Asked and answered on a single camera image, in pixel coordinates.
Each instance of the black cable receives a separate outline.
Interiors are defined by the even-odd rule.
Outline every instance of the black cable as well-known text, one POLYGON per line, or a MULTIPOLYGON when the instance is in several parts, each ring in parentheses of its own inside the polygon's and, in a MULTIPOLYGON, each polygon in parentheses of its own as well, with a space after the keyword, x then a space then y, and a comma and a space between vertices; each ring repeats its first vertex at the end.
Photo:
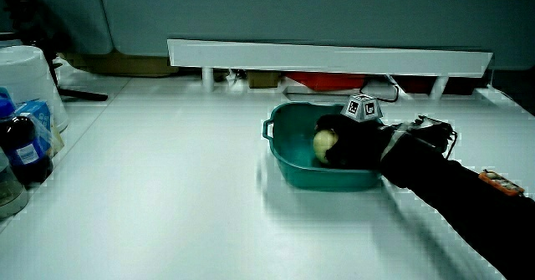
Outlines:
MULTIPOLYGON (((368 84, 368 82, 369 82, 369 79, 364 79, 364 83, 362 84, 362 87, 360 87, 360 93, 365 94, 363 92, 363 89, 368 84)), ((398 98, 400 97, 400 87, 397 84, 393 84, 393 83, 390 83, 390 84, 393 85, 394 88, 395 88, 395 97, 394 97, 394 99, 382 99, 382 98, 376 97, 377 100, 383 101, 383 102, 388 102, 388 103, 394 103, 394 102, 396 102, 398 100, 398 98)))
POLYGON ((453 143, 451 143, 450 150, 448 150, 448 154, 446 156, 446 159, 448 159, 450 157, 451 151, 453 150, 453 146, 455 146, 455 143, 457 142, 457 132, 456 131, 453 131, 453 136, 455 138, 453 138, 453 143))

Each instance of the red object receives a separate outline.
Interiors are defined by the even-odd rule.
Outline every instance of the red object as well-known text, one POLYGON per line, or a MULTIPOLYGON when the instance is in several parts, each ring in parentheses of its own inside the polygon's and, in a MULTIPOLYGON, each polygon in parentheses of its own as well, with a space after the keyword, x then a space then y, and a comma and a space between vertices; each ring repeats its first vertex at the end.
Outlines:
POLYGON ((364 84, 364 74, 330 74, 320 72, 285 72, 284 76, 293 79, 314 91, 334 91, 341 89, 360 89, 364 84))
MULTIPOLYGON (((431 76, 394 76, 396 83, 406 92, 414 94, 430 94, 436 78, 431 76)), ((444 94, 471 95, 477 86, 477 80, 473 78, 448 79, 444 88, 444 94)))

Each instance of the bottle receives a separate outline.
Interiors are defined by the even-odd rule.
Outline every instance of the bottle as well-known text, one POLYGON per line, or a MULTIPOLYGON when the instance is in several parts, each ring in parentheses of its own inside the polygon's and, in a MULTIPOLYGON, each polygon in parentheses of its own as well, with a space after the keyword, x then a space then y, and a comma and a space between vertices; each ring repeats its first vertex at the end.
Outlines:
POLYGON ((43 183, 52 173, 52 160, 38 142, 35 125, 28 117, 15 115, 10 99, 0 99, 0 147, 23 185, 43 183))

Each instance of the white table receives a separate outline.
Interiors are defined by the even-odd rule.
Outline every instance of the white table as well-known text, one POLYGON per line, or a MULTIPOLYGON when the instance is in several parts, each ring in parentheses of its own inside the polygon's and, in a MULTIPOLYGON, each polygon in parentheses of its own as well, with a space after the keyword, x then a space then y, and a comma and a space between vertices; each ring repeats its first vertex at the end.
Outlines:
MULTIPOLYGON (((110 100, 65 103, 72 121, 54 173, 4 221, 1 278, 474 278, 409 227, 384 187, 289 186, 262 138, 262 121, 288 101, 280 89, 208 94, 200 75, 63 80, 110 100)), ((454 159, 532 192, 535 121, 488 93, 402 97, 382 110, 385 123, 449 120, 461 133, 454 159)))

